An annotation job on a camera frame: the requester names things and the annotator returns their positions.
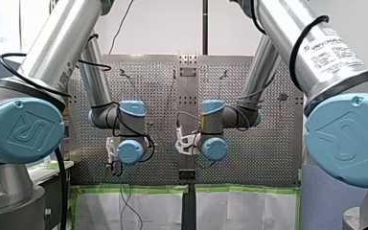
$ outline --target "metal hook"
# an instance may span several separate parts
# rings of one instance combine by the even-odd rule
[[[220,76],[219,77],[219,79],[220,80],[223,80],[224,78],[228,78],[229,76],[228,76],[228,72],[229,72],[229,70],[225,70],[225,71],[223,71],[223,75],[222,76]]]

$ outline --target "logo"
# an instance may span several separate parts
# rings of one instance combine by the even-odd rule
[[[368,129],[355,113],[349,112],[315,133],[333,149],[333,159],[340,168],[368,160]]]
[[[31,112],[24,112],[14,124],[8,143],[30,150],[42,150],[54,127],[54,122]]]

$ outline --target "light blue joint cap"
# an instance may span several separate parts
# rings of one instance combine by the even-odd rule
[[[0,103],[0,163],[40,160],[58,147],[63,135],[62,115],[52,104],[37,98]]]
[[[92,127],[97,127],[94,123],[94,119],[92,118],[92,110],[89,110],[88,112],[88,124]]]
[[[222,138],[210,138],[202,144],[202,154],[211,161],[222,160],[228,155],[228,145]]]
[[[305,145],[332,177],[368,188],[368,94],[332,97],[306,122]]]
[[[134,140],[125,140],[116,149],[118,158],[121,163],[126,165],[134,165],[142,159],[145,154],[143,146]]]
[[[145,104],[142,101],[121,101],[121,111],[134,116],[134,117],[145,117]]]
[[[205,115],[210,115],[225,108],[224,100],[205,100],[202,102],[201,109]]]

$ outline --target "pegboard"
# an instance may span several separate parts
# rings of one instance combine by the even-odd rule
[[[235,104],[251,61],[250,57],[199,57],[200,101],[221,99]],[[229,156],[212,167],[198,157],[197,182],[298,186],[303,100],[290,80],[288,67],[281,62],[264,94],[262,122],[246,132],[226,129]]]
[[[198,57],[198,104],[205,99],[223,99],[232,104],[242,91],[252,57]],[[107,77],[115,101],[143,100],[147,107],[147,131],[156,144],[154,157],[134,167],[126,183],[143,185],[178,184],[178,153],[174,144],[177,112],[177,56],[105,56],[112,66]],[[227,78],[219,77],[226,71]],[[71,103],[73,120],[70,149],[79,156],[73,169],[73,184],[115,183],[104,163],[105,140],[110,130],[87,123],[90,109],[86,92],[77,74]],[[279,94],[288,95],[279,101]],[[196,183],[241,183],[292,186],[301,167],[302,94],[289,80],[284,64],[266,91],[263,122],[246,132],[226,130],[230,156],[208,169],[197,169]],[[198,164],[205,159],[198,157]]]

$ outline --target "label sticker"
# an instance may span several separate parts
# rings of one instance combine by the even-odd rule
[[[328,78],[344,66],[363,64],[344,40],[331,31],[323,39],[304,41],[300,55],[313,72]]]

